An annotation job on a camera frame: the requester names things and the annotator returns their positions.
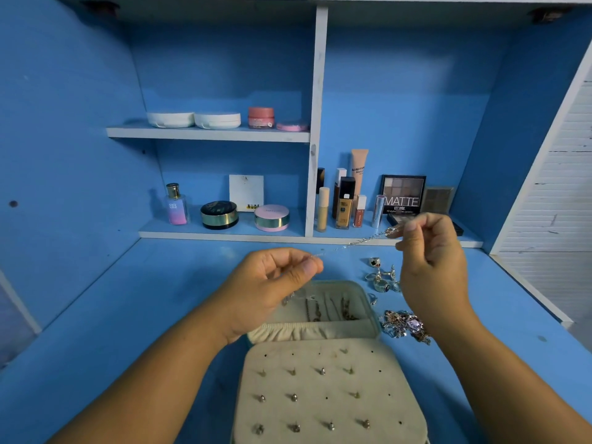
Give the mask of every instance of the blue desk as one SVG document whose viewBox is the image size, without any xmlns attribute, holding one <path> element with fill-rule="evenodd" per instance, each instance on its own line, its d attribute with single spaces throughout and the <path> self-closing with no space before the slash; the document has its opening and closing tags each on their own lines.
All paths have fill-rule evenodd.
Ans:
<svg viewBox="0 0 592 444">
<path fill-rule="evenodd" d="M 0 373 L 3 444 L 41 443 L 99 395 L 159 335 L 199 304 L 251 250 L 266 243 L 143 238 Z M 330 245 L 305 245 L 311 253 Z M 592 421 L 592 355 L 486 254 L 465 249 L 471 302 L 483 323 Z M 392 247 L 356 246 L 324 258 L 321 279 L 363 277 L 368 257 L 401 266 Z M 379 295 L 376 311 L 407 308 Z M 455 373 L 438 345 L 382 335 L 425 414 L 432 444 L 483 440 Z M 227 443 L 244 339 L 226 347 L 203 379 L 180 443 Z"/>
</svg>

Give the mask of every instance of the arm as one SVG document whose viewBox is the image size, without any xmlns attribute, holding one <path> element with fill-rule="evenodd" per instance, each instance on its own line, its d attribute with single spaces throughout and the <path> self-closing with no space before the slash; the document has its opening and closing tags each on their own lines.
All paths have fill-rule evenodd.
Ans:
<svg viewBox="0 0 592 444">
<path fill-rule="evenodd" d="M 220 349 L 259 327 L 281 299 L 322 270 L 321 260 L 296 249 L 249 254 L 48 442 L 172 443 Z"/>
<path fill-rule="evenodd" d="M 481 324 L 467 288 L 467 261 L 450 218 L 405 225 L 401 287 L 461 381 L 493 442 L 584 443 L 592 426 Z"/>
</svg>

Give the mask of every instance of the fingernail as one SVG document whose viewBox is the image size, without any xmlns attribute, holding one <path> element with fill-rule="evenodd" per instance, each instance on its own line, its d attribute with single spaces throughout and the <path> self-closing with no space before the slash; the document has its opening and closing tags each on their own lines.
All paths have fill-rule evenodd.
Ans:
<svg viewBox="0 0 592 444">
<path fill-rule="evenodd" d="M 312 259 L 306 259 L 301 263 L 302 269 L 308 276 L 314 276 L 317 273 L 317 264 Z"/>
<path fill-rule="evenodd" d="M 409 221 L 408 223 L 405 224 L 405 232 L 411 232 L 412 230 L 415 230 L 415 228 L 417 227 L 417 223 L 415 221 Z"/>
</svg>

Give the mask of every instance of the white card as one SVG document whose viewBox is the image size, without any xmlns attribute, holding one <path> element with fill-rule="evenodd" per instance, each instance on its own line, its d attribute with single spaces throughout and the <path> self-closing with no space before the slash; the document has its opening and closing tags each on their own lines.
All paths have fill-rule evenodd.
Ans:
<svg viewBox="0 0 592 444">
<path fill-rule="evenodd" d="M 230 175 L 230 201 L 239 212 L 253 212 L 263 205 L 263 176 Z"/>
</svg>

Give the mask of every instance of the jar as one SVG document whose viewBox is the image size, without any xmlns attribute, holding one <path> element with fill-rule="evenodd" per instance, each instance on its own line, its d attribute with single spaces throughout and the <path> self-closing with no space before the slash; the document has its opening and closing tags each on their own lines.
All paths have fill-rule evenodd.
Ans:
<svg viewBox="0 0 592 444">
<path fill-rule="evenodd" d="M 249 128 L 271 129 L 274 124 L 273 108 L 249 108 Z"/>
</svg>

